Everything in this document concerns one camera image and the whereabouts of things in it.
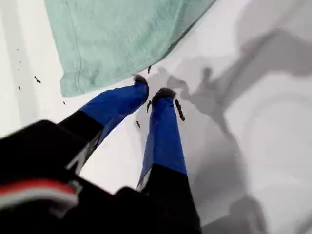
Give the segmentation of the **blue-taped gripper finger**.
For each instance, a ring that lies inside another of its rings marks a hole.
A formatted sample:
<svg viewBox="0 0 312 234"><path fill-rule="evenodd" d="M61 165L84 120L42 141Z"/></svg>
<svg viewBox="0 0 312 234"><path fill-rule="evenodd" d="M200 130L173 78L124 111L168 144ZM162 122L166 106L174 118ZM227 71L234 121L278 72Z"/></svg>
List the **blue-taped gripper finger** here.
<svg viewBox="0 0 312 234"><path fill-rule="evenodd" d="M72 158L66 168L81 169L112 130L139 109L148 96L147 80L135 75L133 85L104 91L59 122L60 127L87 142L82 153Z"/></svg>
<svg viewBox="0 0 312 234"><path fill-rule="evenodd" d="M162 233L199 234L200 219L189 185L174 107L175 92L161 88L152 99L142 171L138 188L158 214Z"/></svg>

